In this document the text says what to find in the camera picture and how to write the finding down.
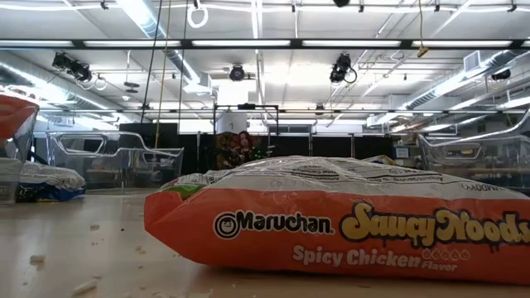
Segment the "clear plastic enclosure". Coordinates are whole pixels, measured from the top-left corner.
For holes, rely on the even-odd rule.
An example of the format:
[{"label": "clear plastic enclosure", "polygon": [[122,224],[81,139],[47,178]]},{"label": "clear plastic enclosure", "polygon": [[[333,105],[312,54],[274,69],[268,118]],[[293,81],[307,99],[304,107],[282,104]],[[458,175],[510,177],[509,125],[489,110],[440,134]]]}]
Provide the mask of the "clear plastic enclosure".
[{"label": "clear plastic enclosure", "polygon": [[148,149],[132,132],[48,132],[48,162],[77,171],[87,190],[156,189],[181,173],[183,148]]},{"label": "clear plastic enclosure", "polygon": [[34,103],[0,95],[0,204],[16,201],[38,111]]},{"label": "clear plastic enclosure", "polygon": [[432,144],[419,136],[425,170],[530,193],[530,110],[513,127]]}]

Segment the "concrete floor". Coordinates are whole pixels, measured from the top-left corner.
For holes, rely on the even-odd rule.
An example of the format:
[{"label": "concrete floor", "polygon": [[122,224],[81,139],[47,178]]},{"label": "concrete floor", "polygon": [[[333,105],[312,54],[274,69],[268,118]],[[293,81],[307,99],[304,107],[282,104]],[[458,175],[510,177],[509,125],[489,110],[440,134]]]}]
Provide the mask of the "concrete floor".
[{"label": "concrete floor", "polygon": [[[530,287],[263,273],[203,266],[176,255],[143,228],[145,195],[87,195],[69,203],[0,208],[0,297],[529,297]],[[99,230],[91,231],[90,225]],[[145,253],[135,248],[141,245]],[[30,263],[46,255],[43,264]]]}]

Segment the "maruchan saucy noodles package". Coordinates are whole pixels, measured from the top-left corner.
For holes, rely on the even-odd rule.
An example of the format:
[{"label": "maruchan saucy noodles package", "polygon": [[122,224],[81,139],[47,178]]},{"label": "maruchan saucy noodles package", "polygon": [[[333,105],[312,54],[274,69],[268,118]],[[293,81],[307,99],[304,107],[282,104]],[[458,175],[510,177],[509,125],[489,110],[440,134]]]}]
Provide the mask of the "maruchan saucy noodles package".
[{"label": "maruchan saucy noodles package", "polygon": [[184,176],[147,198],[145,226],[213,266],[530,284],[527,196],[355,159]]}]

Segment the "orange package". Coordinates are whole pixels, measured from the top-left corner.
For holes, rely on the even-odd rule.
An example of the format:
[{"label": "orange package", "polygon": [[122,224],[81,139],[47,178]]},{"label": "orange package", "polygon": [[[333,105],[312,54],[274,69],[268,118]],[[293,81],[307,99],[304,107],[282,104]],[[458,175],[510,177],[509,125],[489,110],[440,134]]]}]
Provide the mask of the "orange package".
[{"label": "orange package", "polygon": [[282,157],[150,195],[146,230],[222,267],[530,284],[530,200],[497,186],[345,158]]}]

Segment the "ceiling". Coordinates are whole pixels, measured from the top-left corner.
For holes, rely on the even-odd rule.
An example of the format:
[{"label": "ceiling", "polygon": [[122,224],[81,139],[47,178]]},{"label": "ceiling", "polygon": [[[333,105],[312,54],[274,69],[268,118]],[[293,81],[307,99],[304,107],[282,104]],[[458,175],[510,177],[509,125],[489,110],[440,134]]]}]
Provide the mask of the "ceiling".
[{"label": "ceiling", "polygon": [[[252,39],[252,1],[202,1],[208,7],[209,19],[200,28],[186,24],[186,4],[192,2],[172,1],[171,10],[161,10],[161,24],[167,24],[168,35],[174,39]],[[161,1],[163,7],[169,1]],[[146,38],[139,27],[115,1],[106,1],[109,10],[103,10],[99,1],[90,0],[40,0],[5,1],[0,0],[2,26],[0,39],[141,39]],[[439,12],[433,12],[440,3]],[[291,1],[263,0],[263,14],[258,13],[258,37],[272,38],[395,38],[419,39],[420,30],[424,38],[458,39],[527,39],[530,36],[530,0],[517,0],[515,12],[496,11],[510,7],[511,1],[501,0],[423,0],[425,11],[404,13],[404,9],[417,8],[416,0],[364,0],[365,11],[357,12],[359,1],[351,0],[351,6],[337,8],[332,1],[296,0],[297,12],[291,11]],[[158,7],[160,1],[152,1]],[[89,9],[62,10],[65,7]],[[386,9],[385,12],[374,10]],[[200,21],[200,12],[194,12],[195,22]],[[419,90],[428,89],[436,81],[447,78],[463,67],[463,58],[472,50],[431,50],[422,58],[417,58],[415,50],[260,50],[263,60],[260,79],[263,81],[263,103],[278,104],[284,108],[314,108],[323,103],[327,108],[395,108],[399,100],[407,99]],[[330,85],[331,66],[341,52],[349,53],[352,61],[359,61],[354,68],[358,80],[344,88],[335,90]],[[128,81],[140,84],[138,93],[131,99],[123,100],[123,82],[126,80],[127,52],[124,50],[67,50],[68,56],[90,65],[90,69],[108,82],[103,90],[89,90],[110,103],[124,108],[140,108],[147,97],[147,103],[157,108],[161,98],[163,108],[175,108],[182,99],[182,108],[211,108],[214,97],[209,94],[188,94],[181,91],[181,76],[176,67],[161,51],[132,50]],[[54,50],[11,50],[18,58],[31,65],[57,71],[51,66]],[[246,72],[258,72],[257,55],[254,50],[186,50],[185,60],[199,72],[205,72],[217,86],[228,84],[226,70],[234,64],[241,64]],[[152,60],[152,75],[147,73]],[[166,72],[162,75],[166,62]],[[472,80],[461,88],[452,90],[429,103],[429,108],[449,108],[452,103],[499,89],[528,76],[526,59],[518,60],[512,67],[512,78],[507,81],[484,78]],[[71,83],[75,81],[67,74],[58,77]],[[147,96],[146,86],[150,80]],[[250,87],[249,101],[258,102],[258,92],[254,83]],[[211,112],[183,113],[182,118],[206,118]],[[155,113],[148,114],[154,119]],[[175,118],[175,114],[164,113],[163,118]],[[289,118],[315,117],[314,114],[283,115]],[[334,118],[336,115],[325,115]],[[346,114],[343,119],[365,119],[368,114]]]}]

